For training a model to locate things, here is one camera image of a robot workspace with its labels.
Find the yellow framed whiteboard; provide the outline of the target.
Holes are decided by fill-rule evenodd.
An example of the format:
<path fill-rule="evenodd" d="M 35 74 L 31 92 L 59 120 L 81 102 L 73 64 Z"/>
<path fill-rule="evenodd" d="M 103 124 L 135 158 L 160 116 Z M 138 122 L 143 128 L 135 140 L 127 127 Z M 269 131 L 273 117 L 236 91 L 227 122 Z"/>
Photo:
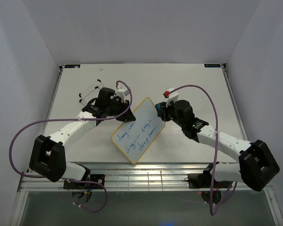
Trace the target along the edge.
<path fill-rule="evenodd" d="M 112 134 L 111 141 L 128 159 L 136 164 L 166 123 L 157 116 L 153 101 L 147 97 L 134 110 L 135 121 L 123 122 Z"/>

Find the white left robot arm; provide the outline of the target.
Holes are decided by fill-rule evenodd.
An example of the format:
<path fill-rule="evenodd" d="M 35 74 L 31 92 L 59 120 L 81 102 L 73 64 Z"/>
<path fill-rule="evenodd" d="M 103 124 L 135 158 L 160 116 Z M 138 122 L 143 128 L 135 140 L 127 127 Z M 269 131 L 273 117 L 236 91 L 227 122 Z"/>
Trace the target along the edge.
<path fill-rule="evenodd" d="M 126 99 L 130 94 L 126 87 L 118 90 L 101 88 L 98 96 L 86 103 L 74 121 L 47 137 L 40 135 L 35 139 L 29 168 L 51 182 L 70 179 L 80 188 L 86 188 L 91 182 L 90 170 L 67 161 L 66 152 L 85 133 L 108 117 L 121 122 L 135 121 L 130 102 Z"/>

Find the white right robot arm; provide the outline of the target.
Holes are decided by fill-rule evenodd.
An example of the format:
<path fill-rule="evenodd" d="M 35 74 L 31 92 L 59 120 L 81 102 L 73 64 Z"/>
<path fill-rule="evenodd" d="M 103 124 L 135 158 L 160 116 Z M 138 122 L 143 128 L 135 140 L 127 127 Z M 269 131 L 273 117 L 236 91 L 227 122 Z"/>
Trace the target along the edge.
<path fill-rule="evenodd" d="M 261 191 L 280 172 L 280 167 L 267 144 L 261 140 L 250 142 L 215 132 L 208 122 L 195 117 L 186 100 L 155 105 L 162 121 L 173 121 L 183 134 L 197 143 L 216 147 L 236 163 L 210 163 L 192 179 L 197 187 L 215 187 L 223 182 L 240 182 L 254 191 Z"/>

